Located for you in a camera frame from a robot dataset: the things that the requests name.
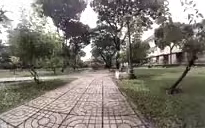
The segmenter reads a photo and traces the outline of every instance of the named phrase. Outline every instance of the tree canopy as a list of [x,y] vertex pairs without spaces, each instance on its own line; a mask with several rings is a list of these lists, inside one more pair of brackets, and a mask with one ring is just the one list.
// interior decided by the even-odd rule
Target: tree canopy
[[119,51],[121,50],[121,44],[126,38],[126,34],[123,34],[126,24],[134,19],[139,20],[140,17],[141,26],[148,28],[158,16],[162,15],[162,11],[159,10],[163,5],[163,2],[157,2],[153,0],[93,0],[91,6],[94,11],[99,14],[98,24],[108,25],[110,27],[109,32],[112,35],[113,43],[116,46],[116,67],[119,68]]

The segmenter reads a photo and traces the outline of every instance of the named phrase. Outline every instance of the sky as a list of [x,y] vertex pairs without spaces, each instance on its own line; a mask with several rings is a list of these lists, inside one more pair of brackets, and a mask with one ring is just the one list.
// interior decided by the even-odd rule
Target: sky
[[[34,0],[0,0],[0,7],[4,10],[7,10],[7,16],[9,19],[13,20],[11,22],[11,26],[15,27],[17,23],[19,23],[21,10],[25,9],[27,13],[31,12],[31,3]],[[184,8],[181,6],[180,0],[168,0],[169,8],[172,14],[172,18],[174,22],[187,22],[187,15],[183,12]],[[204,15],[205,18],[205,0],[194,0],[196,3],[196,7],[199,9]],[[87,5],[85,11],[81,14],[81,22],[89,25],[91,28],[96,27],[97,14],[92,10],[90,5]],[[157,27],[157,25],[153,26],[153,29],[144,32],[142,36],[142,40],[145,40],[149,36],[153,34],[153,30]],[[0,40],[6,40],[7,34],[6,31],[2,31],[0,34]],[[84,51],[86,52],[86,56],[82,58],[83,60],[87,60],[91,57],[91,46],[87,46]]]

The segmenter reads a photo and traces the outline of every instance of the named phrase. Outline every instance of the leaf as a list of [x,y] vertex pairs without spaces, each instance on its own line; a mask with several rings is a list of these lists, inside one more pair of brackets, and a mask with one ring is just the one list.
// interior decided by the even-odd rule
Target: leaf
[[181,1],[181,6],[184,6],[184,2]]
[[191,5],[193,3],[193,1],[190,1],[188,4]]
[[204,16],[203,16],[201,13],[199,13],[198,15],[199,15],[201,18],[204,18]]
[[190,20],[191,19],[191,14],[188,14],[188,20]]

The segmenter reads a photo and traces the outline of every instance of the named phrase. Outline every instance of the ground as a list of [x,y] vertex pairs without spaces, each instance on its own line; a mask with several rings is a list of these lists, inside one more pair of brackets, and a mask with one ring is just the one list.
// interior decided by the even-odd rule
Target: ground
[[78,80],[0,114],[0,127],[145,128],[106,71]]
[[183,69],[136,69],[137,79],[120,87],[157,128],[205,128],[205,68],[192,69],[179,86],[182,93],[166,94]]

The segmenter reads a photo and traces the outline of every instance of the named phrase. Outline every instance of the young tree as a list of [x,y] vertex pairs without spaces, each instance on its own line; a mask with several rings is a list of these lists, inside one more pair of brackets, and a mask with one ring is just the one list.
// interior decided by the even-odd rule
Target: young tree
[[126,38],[123,31],[126,28],[126,17],[131,16],[133,21],[140,17],[141,25],[149,27],[157,16],[161,16],[162,12],[158,10],[163,5],[163,1],[153,0],[93,0],[91,6],[99,16],[99,25],[108,25],[113,38],[113,43],[116,46],[116,68],[119,69],[119,57],[121,44]]
[[16,56],[11,56],[10,57],[10,61],[12,64],[12,68],[13,68],[13,74],[16,75],[16,69],[18,67],[18,64],[20,63],[20,58],[16,57]]
[[179,26],[176,26],[176,24],[170,23],[171,26],[175,25],[173,28],[176,28],[175,30],[177,31],[173,30],[170,32],[167,31],[171,30],[169,28],[163,29],[166,31],[163,33],[169,32],[167,35],[169,35],[168,38],[170,40],[174,39],[176,42],[179,42],[180,47],[185,53],[187,53],[188,57],[188,64],[184,72],[168,90],[168,93],[170,94],[177,92],[177,86],[187,76],[192,66],[195,65],[195,61],[198,59],[198,54],[205,53],[205,20],[200,23],[196,22],[197,18],[202,18],[203,16],[201,13],[199,13],[198,9],[196,9],[196,4],[194,4],[193,1],[182,2],[182,5],[186,6],[185,11],[187,11],[187,9],[193,9],[190,10],[188,14],[189,24],[180,24]]
[[40,83],[36,67],[40,60],[52,54],[52,44],[46,35],[31,30],[25,25],[19,25],[9,34],[9,44],[12,54],[20,58],[22,65],[26,66],[36,83]]
[[94,58],[104,61],[105,68],[112,67],[112,59],[116,53],[116,48],[109,34],[100,33],[95,36],[91,52]]
[[46,58],[46,63],[44,60],[42,63],[46,68],[50,68],[54,75],[56,75],[56,69],[63,67],[61,47],[62,39],[56,33],[48,33],[47,37],[47,42],[51,44],[52,53]]

